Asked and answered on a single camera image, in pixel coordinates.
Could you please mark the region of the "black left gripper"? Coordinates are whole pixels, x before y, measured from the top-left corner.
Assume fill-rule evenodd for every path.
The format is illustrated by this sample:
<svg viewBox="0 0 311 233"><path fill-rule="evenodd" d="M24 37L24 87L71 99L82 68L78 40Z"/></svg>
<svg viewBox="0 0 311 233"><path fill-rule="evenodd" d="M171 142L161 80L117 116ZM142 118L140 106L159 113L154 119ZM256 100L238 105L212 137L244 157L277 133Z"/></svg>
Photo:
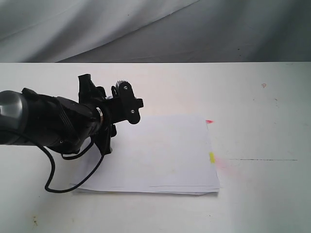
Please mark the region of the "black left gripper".
<svg viewBox="0 0 311 233"><path fill-rule="evenodd" d="M111 114L112 98L105 99L105 90L95 86L90 74L78 76L79 103L57 97L57 107L64 130L60 141L51 146L57 153L81 153L83 142L90 137L100 154L110 154L111 138L116 136L116 126Z"/></svg>

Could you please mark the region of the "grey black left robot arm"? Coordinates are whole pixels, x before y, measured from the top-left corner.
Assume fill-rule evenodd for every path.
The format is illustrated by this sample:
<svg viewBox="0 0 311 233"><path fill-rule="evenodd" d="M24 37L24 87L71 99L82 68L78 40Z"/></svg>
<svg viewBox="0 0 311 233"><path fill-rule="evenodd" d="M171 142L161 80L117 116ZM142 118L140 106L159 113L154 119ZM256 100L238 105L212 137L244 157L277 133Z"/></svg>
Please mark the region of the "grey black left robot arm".
<svg viewBox="0 0 311 233"><path fill-rule="evenodd" d="M24 88L0 93L2 145L33 146L39 143L61 154L78 154L84 141L127 119L118 94L107 97L103 87L95 86L90 74L80 75L79 101L52 97Z"/></svg>

